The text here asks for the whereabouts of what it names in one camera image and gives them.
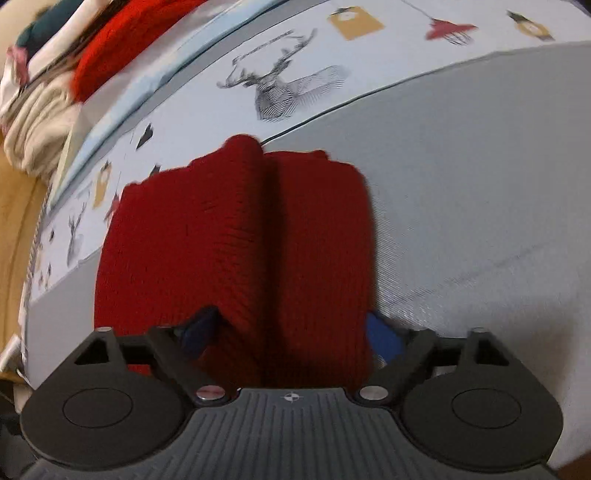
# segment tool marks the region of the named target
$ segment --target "yellow tag print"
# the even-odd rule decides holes
[[[96,179],[95,201],[92,204],[93,210],[99,207],[105,199],[107,185],[109,184],[109,178],[111,177],[111,168],[111,164],[107,162],[100,169],[99,176]]]
[[[541,23],[532,22],[529,18],[525,18],[523,15],[514,12],[507,12],[507,15],[516,23],[517,30],[524,35],[539,38],[542,41],[554,40],[549,30]]]
[[[344,36],[345,40],[354,40],[368,33],[382,30],[382,22],[372,17],[361,7],[339,8],[329,17],[329,22]]]

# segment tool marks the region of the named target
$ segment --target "red fabric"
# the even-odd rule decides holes
[[[138,334],[215,304],[228,324],[200,366],[223,385],[356,388],[371,367],[371,232],[352,166],[233,137],[125,188],[95,326]]]
[[[129,0],[85,48],[72,80],[86,101],[115,73],[205,0]]]

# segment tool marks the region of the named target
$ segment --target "gray fabric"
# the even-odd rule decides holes
[[[64,194],[57,201],[55,207],[45,218],[44,225],[47,225],[54,218],[55,213],[64,204],[64,202],[72,195],[75,189],[86,180],[86,176],[91,171],[92,167],[97,164],[108,152],[111,151],[115,143],[121,136],[125,135],[130,130],[133,130],[139,122],[142,121],[150,112],[152,112],[158,105],[164,102],[174,92],[181,88],[185,83],[191,80],[195,75],[202,72],[209,67],[213,62],[222,58],[226,53],[232,51],[246,40],[250,40],[255,35],[271,28],[273,25],[283,22],[287,18],[291,18],[304,10],[307,10],[315,5],[321,4],[326,0],[299,0],[297,2],[286,2],[272,10],[260,15],[243,27],[239,28],[226,38],[220,40],[210,49],[198,56],[183,70],[175,74],[164,86],[160,87],[140,108],[138,108],[132,115],[129,116],[123,124],[106,140],[97,152],[92,155],[92,158],[82,168],[81,172],[76,176],[76,179],[68,185]]]
[[[498,56],[375,93],[271,141],[365,175],[378,305],[498,335],[561,402],[561,465],[591,448],[591,47]]]
[[[95,281],[100,251],[78,265],[27,316],[25,374],[37,388],[94,328]]]

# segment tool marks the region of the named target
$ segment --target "deer head print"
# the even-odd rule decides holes
[[[82,235],[76,235],[76,231],[80,226],[80,220],[82,220],[82,214],[84,214],[86,210],[86,202],[82,204],[82,209],[78,216],[70,215],[70,219],[68,220],[68,225],[70,226],[70,243],[68,245],[68,253],[66,257],[66,265],[69,267],[72,264],[72,261],[78,256],[80,253],[80,246],[82,245],[83,237]]]
[[[281,57],[275,61],[271,71],[266,74],[248,72],[246,68],[241,67],[240,62],[250,53],[235,58],[232,61],[233,70],[226,82],[218,82],[217,86],[226,89],[237,85],[245,87],[256,85],[255,108],[258,118],[266,121],[288,118],[299,106],[311,105],[321,96],[341,87],[347,78],[345,69],[340,66],[330,66],[292,82],[285,82],[280,78],[280,74],[291,64],[291,58],[308,46],[315,36],[316,29],[312,30],[308,37],[284,34],[271,40],[268,44],[283,38],[295,40],[296,43],[291,49],[281,49]],[[255,48],[251,53],[268,44]]]

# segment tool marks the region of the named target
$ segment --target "bed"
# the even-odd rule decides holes
[[[591,18],[560,0],[256,5],[119,93],[73,159],[35,243],[31,385],[92,331],[125,185],[247,133],[354,164],[374,208],[378,310],[445,335],[493,331],[561,403],[551,464],[587,451]],[[262,107],[268,75],[296,95]]]

